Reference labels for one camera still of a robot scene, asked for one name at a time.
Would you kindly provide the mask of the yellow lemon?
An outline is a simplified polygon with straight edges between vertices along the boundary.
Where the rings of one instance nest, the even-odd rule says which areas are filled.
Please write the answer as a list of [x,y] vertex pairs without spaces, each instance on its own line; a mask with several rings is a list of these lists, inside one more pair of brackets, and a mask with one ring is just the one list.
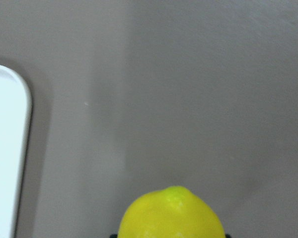
[[183,186],[146,193],[126,210],[119,238],[224,238],[216,213]]

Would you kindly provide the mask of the white rabbit tray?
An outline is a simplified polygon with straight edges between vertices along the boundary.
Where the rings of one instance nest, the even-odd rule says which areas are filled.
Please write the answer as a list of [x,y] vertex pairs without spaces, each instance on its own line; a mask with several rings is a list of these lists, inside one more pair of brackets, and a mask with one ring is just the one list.
[[0,238],[15,236],[31,112],[25,80],[0,65]]

